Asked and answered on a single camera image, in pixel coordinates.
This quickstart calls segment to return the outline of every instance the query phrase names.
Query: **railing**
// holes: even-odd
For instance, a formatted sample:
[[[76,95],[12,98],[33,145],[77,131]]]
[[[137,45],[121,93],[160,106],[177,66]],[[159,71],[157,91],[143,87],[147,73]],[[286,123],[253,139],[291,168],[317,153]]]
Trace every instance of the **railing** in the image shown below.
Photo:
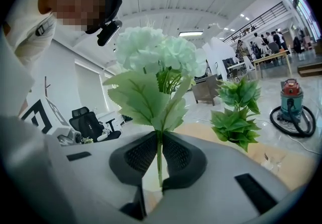
[[[277,5],[273,6],[271,9],[267,10],[265,13],[261,14],[256,19],[252,20],[245,26],[241,27],[238,31],[231,34],[224,40],[224,43],[227,45],[231,45],[237,40],[241,39],[242,37],[246,36],[247,34],[255,31],[260,26],[272,21],[274,18],[278,17],[279,15],[285,13],[287,9],[284,7],[283,2],[279,2]]]

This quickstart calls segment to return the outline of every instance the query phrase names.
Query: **black hose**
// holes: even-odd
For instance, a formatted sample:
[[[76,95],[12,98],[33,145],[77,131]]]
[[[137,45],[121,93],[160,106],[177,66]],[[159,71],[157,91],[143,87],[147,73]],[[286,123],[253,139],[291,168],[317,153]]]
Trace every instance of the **black hose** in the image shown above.
[[[298,126],[298,124],[297,124],[294,116],[291,114],[291,111],[290,111],[291,110],[291,105],[288,104],[288,114],[290,115],[291,122],[294,124],[294,126],[295,126],[295,128],[296,128],[296,130],[298,132],[291,132],[291,131],[289,131],[289,130],[283,128],[283,127],[281,127],[279,124],[277,124],[275,122],[275,120],[273,119],[273,114],[274,114],[274,112],[276,112],[276,111],[278,111],[280,109],[281,109],[281,106],[278,106],[277,108],[275,108],[275,109],[272,110],[272,112],[270,114],[270,120],[271,120],[272,124],[277,129],[279,129],[281,132],[283,132],[285,134],[288,134],[288,135],[297,136],[297,137],[310,137],[310,136],[312,136],[314,134],[315,129],[316,129],[316,121],[315,121],[315,117],[314,117],[312,111],[310,111],[310,109],[308,109],[307,107],[303,106],[303,109],[305,109],[310,114],[310,116],[312,118],[312,130],[310,131],[310,129],[311,129],[311,123],[310,123],[310,121],[307,119],[305,113],[302,111],[302,116],[304,118],[305,123],[307,124],[307,130],[306,131],[303,131]]]

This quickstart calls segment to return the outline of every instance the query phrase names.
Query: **wooden platform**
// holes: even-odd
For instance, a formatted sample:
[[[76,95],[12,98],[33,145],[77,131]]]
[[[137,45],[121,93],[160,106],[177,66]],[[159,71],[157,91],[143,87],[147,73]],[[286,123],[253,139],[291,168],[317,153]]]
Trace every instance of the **wooden platform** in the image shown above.
[[[312,77],[322,75],[322,62],[300,65],[297,67],[297,72],[301,77]]]

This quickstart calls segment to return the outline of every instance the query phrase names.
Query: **flower stem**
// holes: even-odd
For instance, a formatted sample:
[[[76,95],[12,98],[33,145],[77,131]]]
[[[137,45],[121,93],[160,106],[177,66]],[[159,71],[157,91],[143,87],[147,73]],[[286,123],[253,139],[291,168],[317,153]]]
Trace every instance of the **flower stem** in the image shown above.
[[[156,130],[157,136],[157,153],[156,153],[156,162],[157,162],[157,173],[159,178],[159,185],[162,187],[162,131]]]

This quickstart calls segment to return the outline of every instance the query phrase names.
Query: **wooden table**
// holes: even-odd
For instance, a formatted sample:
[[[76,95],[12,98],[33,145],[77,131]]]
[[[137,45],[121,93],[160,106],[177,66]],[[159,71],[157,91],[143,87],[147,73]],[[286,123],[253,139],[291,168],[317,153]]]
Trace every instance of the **wooden table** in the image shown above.
[[[235,68],[235,67],[237,67],[237,66],[242,66],[242,65],[245,65],[245,62],[242,62],[242,63],[239,63],[239,64],[235,64],[235,65],[232,65],[232,66],[230,66],[230,67],[227,67],[227,69],[232,69],[232,68]]]
[[[290,76],[292,77],[292,70],[291,70],[291,66],[290,66],[290,62],[288,61],[288,57],[287,57],[287,52],[288,50],[284,50],[282,52],[279,52],[279,53],[276,53],[276,54],[272,54],[270,56],[267,56],[267,57],[263,57],[263,58],[260,58],[260,59],[256,59],[253,61],[254,63],[254,67],[255,67],[255,75],[256,75],[256,79],[258,78],[257,77],[257,68],[256,68],[256,64],[258,64],[258,69],[259,69],[259,72],[260,72],[260,77],[261,77],[261,67],[260,67],[260,62],[263,62],[263,61],[266,61],[268,59],[273,59],[273,58],[276,58],[276,57],[280,57],[280,56],[285,56],[286,58],[286,62],[287,62],[287,66],[288,66],[288,70],[290,72]]]
[[[236,144],[231,142],[222,142],[217,138],[217,135],[211,129],[211,126],[200,123],[182,124],[177,127],[174,132],[233,147],[245,153],[249,158],[259,164],[264,164],[267,161],[265,159],[266,154],[268,158],[280,162],[278,171],[276,173],[274,173],[274,171],[272,172],[290,190],[294,190],[295,188],[308,183],[318,165],[318,160],[313,158],[308,158],[300,154],[265,145],[260,142],[250,143],[248,146],[248,152],[246,153]]]

